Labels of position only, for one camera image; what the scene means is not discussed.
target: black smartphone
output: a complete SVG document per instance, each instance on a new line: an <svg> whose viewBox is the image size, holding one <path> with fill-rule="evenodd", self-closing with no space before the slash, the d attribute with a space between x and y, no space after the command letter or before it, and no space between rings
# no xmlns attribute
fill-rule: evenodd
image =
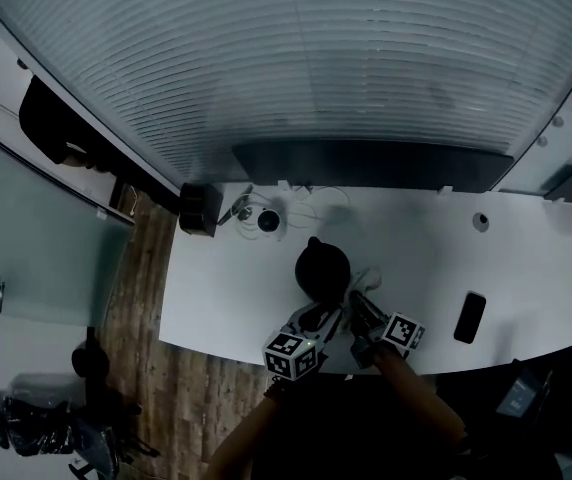
<svg viewBox="0 0 572 480"><path fill-rule="evenodd" d="M486 299L481 295L473 292L468 292L464 307L459 315L459 322L455 328L455 339L463 341L464 343L472 343L477 334L479 322L484 314L486 307Z"/></svg>

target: white table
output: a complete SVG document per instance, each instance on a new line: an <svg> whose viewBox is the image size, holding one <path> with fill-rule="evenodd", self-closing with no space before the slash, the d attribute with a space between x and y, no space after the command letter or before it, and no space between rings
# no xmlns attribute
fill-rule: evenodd
<svg viewBox="0 0 572 480"><path fill-rule="evenodd" d="M246 184L226 184L222 213ZM292 196L256 187L268 198ZM383 283L369 298L425 324L426 335L409 357L418 373L482 368L528 359L572 345L572 204L539 197L416 190L327 189L305 202L319 221L291 218L282 241L240 236L231 220L215 238L177 228L170 258L160 339L249 363L262 363L262 345L290 315L310 301L295 281L295 262L308 238L340 247L353 271L378 266ZM310 213L301 205L291 211ZM490 222L472 224L476 212ZM487 299L475 341L453 331L467 292ZM324 371L359 371L337 335Z"/></svg>

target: window blind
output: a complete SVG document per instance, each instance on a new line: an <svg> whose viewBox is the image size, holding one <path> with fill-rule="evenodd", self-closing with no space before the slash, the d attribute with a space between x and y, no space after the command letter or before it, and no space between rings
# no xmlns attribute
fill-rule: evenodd
<svg viewBox="0 0 572 480"><path fill-rule="evenodd" d="M572 87L572 0L0 0L60 83L176 183L232 145L522 152Z"/></svg>

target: wooden floor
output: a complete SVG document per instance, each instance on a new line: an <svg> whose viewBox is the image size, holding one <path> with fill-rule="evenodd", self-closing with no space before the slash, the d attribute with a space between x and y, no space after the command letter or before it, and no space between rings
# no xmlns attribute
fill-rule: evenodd
<svg viewBox="0 0 572 480"><path fill-rule="evenodd" d="M126 187L120 210L130 212L133 201ZM259 366L158 341L177 217L140 193L134 219L99 341L111 361L109 385L142 406L137 435L162 455L135 456L120 478L197 479L221 440L261 400L266 375Z"/></svg>

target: black and white marker cube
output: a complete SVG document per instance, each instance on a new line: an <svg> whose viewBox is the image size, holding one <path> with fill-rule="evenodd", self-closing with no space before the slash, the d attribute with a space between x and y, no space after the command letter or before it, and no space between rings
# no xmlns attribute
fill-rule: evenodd
<svg viewBox="0 0 572 480"><path fill-rule="evenodd" d="M317 342L285 332L274 332L264 345L264 362L269 372L297 380L317 366Z"/></svg>
<svg viewBox="0 0 572 480"><path fill-rule="evenodd" d="M393 313L382 339L395 345L400 354L406 355L417 348L425 331L426 328L418 321L401 313Z"/></svg>

